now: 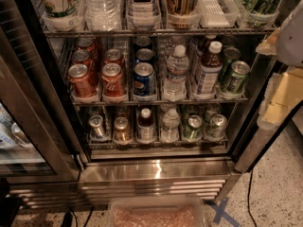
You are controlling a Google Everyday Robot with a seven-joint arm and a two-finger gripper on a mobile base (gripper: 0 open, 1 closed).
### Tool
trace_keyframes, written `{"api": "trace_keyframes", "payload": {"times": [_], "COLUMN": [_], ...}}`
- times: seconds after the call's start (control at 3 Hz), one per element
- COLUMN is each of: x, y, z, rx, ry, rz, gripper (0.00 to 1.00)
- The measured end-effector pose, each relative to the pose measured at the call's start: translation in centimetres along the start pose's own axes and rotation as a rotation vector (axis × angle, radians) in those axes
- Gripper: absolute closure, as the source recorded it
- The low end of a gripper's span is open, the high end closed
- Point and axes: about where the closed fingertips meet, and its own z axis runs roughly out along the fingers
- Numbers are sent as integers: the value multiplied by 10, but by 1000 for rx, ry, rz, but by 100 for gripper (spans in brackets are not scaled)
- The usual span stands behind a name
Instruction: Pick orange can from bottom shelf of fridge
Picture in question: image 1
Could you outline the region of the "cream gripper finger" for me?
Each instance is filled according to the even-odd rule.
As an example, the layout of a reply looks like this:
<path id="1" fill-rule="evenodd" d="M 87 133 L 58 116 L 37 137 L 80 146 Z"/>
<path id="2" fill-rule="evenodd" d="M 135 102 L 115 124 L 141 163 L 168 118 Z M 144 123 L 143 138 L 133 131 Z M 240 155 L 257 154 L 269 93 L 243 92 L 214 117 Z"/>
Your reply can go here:
<path id="1" fill-rule="evenodd" d="M 261 55 L 276 55 L 276 43 L 280 28 L 278 27 L 270 36 L 264 39 L 257 47 L 256 52 Z"/>
<path id="2" fill-rule="evenodd" d="M 291 67 L 274 73 L 267 84 L 258 111 L 258 126 L 266 131 L 276 129 L 291 110 L 303 100 L 303 69 Z"/>

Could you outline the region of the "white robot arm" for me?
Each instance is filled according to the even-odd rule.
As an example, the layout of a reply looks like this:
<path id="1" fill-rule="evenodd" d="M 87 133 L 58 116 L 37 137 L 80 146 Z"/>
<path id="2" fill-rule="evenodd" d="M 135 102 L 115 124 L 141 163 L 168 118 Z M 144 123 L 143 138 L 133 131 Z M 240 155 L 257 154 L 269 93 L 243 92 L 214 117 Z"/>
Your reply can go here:
<path id="1" fill-rule="evenodd" d="M 303 100 L 303 1 L 267 39 L 256 48 L 261 55 L 273 55 L 288 66 L 286 72 L 270 78 L 259 112 L 258 126 L 276 129 Z"/>

